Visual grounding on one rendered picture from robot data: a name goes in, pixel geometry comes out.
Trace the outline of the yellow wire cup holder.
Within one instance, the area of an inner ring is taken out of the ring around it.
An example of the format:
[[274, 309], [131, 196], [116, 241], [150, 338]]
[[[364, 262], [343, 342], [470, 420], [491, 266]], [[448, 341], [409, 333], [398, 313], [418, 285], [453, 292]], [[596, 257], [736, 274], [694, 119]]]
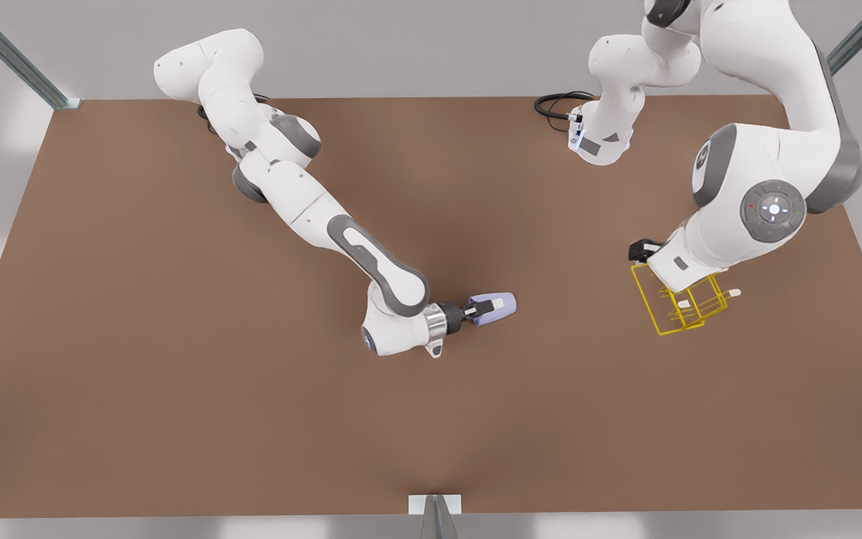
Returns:
[[[632, 275], [658, 335], [669, 335], [704, 326], [735, 297], [727, 297], [716, 274], [674, 293], [647, 265], [632, 265]], [[678, 301], [690, 300], [691, 309], [679, 309]]]

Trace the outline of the lavender cup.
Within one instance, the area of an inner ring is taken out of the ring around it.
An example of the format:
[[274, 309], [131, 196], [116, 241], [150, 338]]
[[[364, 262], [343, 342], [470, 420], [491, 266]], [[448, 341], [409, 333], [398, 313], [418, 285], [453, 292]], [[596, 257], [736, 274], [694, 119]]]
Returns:
[[500, 311], [492, 311], [492, 313], [488, 313], [488, 314], [484, 314], [484, 315], [474, 315], [474, 317], [470, 321], [475, 326], [482, 326], [482, 325], [486, 325], [486, 324], [489, 324], [492, 322], [503, 320], [503, 318], [509, 317], [509, 315], [516, 313], [516, 310], [517, 310], [516, 297], [514, 296], [513, 293], [510, 293], [509, 291], [501, 291], [500, 293], [476, 294], [476, 296], [470, 296], [469, 298], [472, 298], [472, 297], [492, 297], [492, 298], [502, 297], [504, 302], [505, 302], [505, 306]]

